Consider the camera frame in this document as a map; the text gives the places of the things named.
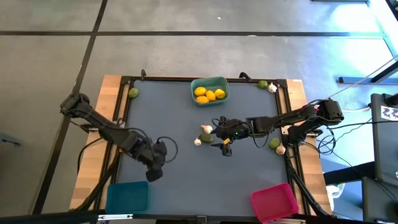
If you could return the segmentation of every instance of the dark gray tabletop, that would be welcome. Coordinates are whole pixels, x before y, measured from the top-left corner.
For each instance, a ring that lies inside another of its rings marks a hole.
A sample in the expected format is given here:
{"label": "dark gray tabletop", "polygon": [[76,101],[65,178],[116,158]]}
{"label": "dark gray tabletop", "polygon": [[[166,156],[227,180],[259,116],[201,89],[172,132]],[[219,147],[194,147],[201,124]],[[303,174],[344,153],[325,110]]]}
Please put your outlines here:
{"label": "dark gray tabletop", "polygon": [[[380,94],[372,94],[372,121],[388,121],[382,117],[382,106],[389,107]],[[376,178],[398,187],[398,124],[373,124],[374,161]]]}
{"label": "dark gray tabletop", "polygon": [[[388,184],[383,184],[383,186],[398,198],[398,187]],[[398,223],[398,214],[394,211],[394,199],[375,180],[362,178],[362,199],[364,221],[374,222],[376,219],[380,219]]]}
{"label": "dark gray tabletop", "polygon": [[[207,144],[195,146],[201,124],[211,118],[277,115],[275,95],[253,84],[230,83],[227,102],[198,107],[190,82],[135,81],[140,94],[131,102],[127,126],[143,129],[155,141],[159,136],[176,140],[179,154],[165,164],[163,177],[150,183],[151,215],[208,215],[254,217],[250,194],[287,181],[283,156],[267,146],[258,149],[251,138],[235,141],[232,157]],[[270,139],[280,137],[274,131]],[[174,145],[164,139],[170,159]],[[145,180],[146,168],[122,156],[117,182]]]}

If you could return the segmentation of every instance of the wooden table edge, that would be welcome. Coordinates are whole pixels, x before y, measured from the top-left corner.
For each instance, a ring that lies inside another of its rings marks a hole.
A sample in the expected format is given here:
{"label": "wooden table edge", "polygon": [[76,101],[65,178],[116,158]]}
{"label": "wooden table edge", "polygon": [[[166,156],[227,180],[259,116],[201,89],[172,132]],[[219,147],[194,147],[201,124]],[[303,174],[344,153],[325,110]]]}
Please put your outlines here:
{"label": "wooden table edge", "polygon": [[[122,76],[120,75],[105,75],[103,78],[101,89],[99,91],[95,110],[109,120],[112,120],[113,118],[121,79]],[[301,106],[307,104],[307,99],[305,97],[304,87],[301,80],[287,80],[287,86],[292,110],[300,108]],[[128,85],[125,85],[123,89],[122,102],[120,103],[118,119],[123,117],[124,106],[127,102],[127,93]],[[285,112],[286,105],[284,103],[284,100],[281,100],[281,107],[282,112]],[[89,133],[87,143],[98,137],[98,133]],[[314,138],[307,137],[306,141],[315,144]],[[70,208],[76,208],[77,206],[79,206],[98,183],[104,159],[105,148],[106,142],[100,141],[98,144],[95,144],[94,146],[86,149],[81,160],[80,171],[76,179],[75,188],[70,202]],[[112,156],[114,155],[114,150],[116,150],[115,147],[113,148],[113,151],[111,153]],[[307,188],[312,193],[315,200],[322,206],[322,208],[326,212],[331,213],[318,152],[311,147],[304,145],[300,146],[300,156],[304,173],[304,181]],[[100,208],[104,208],[104,202],[106,200],[106,189],[108,185],[109,181],[104,187],[104,191],[101,197]],[[297,203],[299,204],[300,208],[299,213],[303,213],[301,192],[296,185],[295,194]]]}

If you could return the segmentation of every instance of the pink bin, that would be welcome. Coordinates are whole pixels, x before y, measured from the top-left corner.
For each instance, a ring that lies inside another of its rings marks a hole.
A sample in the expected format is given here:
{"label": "pink bin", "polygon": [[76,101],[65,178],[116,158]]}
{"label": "pink bin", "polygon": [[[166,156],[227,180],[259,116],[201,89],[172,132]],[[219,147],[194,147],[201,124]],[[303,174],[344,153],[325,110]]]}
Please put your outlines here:
{"label": "pink bin", "polygon": [[288,183],[253,192],[251,204],[262,223],[299,212],[299,206]]}

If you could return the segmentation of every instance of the garlic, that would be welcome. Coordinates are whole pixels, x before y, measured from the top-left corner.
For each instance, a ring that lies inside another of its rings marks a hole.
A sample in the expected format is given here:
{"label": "garlic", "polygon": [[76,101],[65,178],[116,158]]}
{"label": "garlic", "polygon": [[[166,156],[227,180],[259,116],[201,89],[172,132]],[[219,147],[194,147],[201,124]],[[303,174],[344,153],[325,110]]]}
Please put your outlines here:
{"label": "garlic", "polygon": [[285,154],[286,148],[285,146],[281,143],[280,145],[278,145],[278,147],[276,147],[276,153],[278,155],[283,155]]}
{"label": "garlic", "polygon": [[201,145],[201,141],[199,139],[195,139],[195,141],[193,142],[196,146],[200,146]]}
{"label": "garlic", "polygon": [[275,93],[276,92],[276,89],[278,89],[273,83],[270,83],[269,85],[268,85],[268,92],[270,92],[270,93]]}
{"label": "garlic", "polygon": [[211,127],[210,125],[201,125],[200,127],[207,134],[210,134],[213,131],[213,127]]}

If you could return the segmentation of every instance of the green lime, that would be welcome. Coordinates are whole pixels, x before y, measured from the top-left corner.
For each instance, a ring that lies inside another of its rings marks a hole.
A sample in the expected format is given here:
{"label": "green lime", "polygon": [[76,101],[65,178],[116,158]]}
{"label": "green lime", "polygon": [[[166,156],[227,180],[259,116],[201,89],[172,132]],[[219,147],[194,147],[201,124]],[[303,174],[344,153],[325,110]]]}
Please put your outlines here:
{"label": "green lime", "polygon": [[138,96],[138,89],[137,88],[131,88],[131,90],[129,90],[129,97],[130,98],[135,98]]}
{"label": "green lime", "polygon": [[262,90],[267,89],[267,87],[268,87],[267,81],[265,81],[265,80],[259,81],[258,87],[259,87],[260,89],[262,89]]}
{"label": "green lime", "polygon": [[211,134],[201,133],[199,135],[199,140],[205,143],[211,143],[213,141],[213,136]]}
{"label": "green lime", "polygon": [[278,147],[279,144],[280,144],[279,138],[273,138],[273,139],[271,140],[271,142],[269,143],[269,147],[270,147],[271,149],[276,149],[276,147]]}

